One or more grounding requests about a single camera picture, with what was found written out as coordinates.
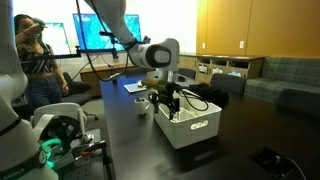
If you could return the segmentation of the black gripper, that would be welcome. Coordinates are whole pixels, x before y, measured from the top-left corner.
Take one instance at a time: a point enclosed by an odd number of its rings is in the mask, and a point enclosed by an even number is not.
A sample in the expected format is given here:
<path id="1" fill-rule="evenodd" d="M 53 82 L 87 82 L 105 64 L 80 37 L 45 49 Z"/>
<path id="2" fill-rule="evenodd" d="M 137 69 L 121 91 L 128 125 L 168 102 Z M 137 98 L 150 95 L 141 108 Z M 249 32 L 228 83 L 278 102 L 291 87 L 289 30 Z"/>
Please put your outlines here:
<path id="1" fill-rule="evenodd" d="M 180 101 L 178 98 L 173 97 L 174 92 L 178 90 L 180 90 L 180 86 L 171 82 L 164 86 L 158 85 L 155 92 L 149 92 L 148 99 L 154 105 L 154 113 L 157 114 L 159 112 L 161 104 L 168 107 L 170 115 L 178 112 Z"/>

